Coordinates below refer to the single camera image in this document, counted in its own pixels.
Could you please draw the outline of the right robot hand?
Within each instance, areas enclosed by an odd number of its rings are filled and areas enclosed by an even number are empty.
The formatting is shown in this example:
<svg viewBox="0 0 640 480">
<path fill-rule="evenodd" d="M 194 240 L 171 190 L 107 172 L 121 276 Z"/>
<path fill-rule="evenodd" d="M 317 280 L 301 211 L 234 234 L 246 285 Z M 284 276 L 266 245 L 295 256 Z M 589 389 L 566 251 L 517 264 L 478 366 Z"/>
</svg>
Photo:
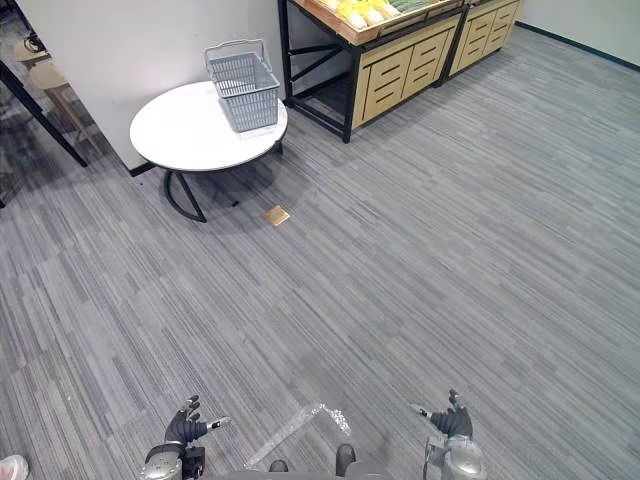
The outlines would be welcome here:
<svg viewBox="0 0 640 480">
<path fill-rule="evenodd" d="M 427 411 L 422 406 L 411 403 L 410 408 L 421 417 L 426 418 L 440 433 L 447 437 L 473 437 L 473 424 L 468 409 L 463 405 L 461 395 L 449 390 L 450 406 L 443 412 Z"/>
</svg>

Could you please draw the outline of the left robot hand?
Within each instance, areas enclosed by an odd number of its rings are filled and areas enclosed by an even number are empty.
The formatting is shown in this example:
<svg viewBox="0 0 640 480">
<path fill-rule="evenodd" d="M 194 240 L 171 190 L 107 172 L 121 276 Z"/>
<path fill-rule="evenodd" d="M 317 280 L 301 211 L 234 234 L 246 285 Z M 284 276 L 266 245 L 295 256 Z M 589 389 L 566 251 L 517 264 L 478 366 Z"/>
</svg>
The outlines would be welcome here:
<svg viewBox="0 0 640 480">
<path fill-rule="evenodd" d="M 164 442 L 186 447 L 191 442 L 200 439 L 209 432 L 231 423 L 229 416 L 223 416 L 211 422 L 200 421 L 199 396 L 189 397 L 165 430 Z"/>
</svg>

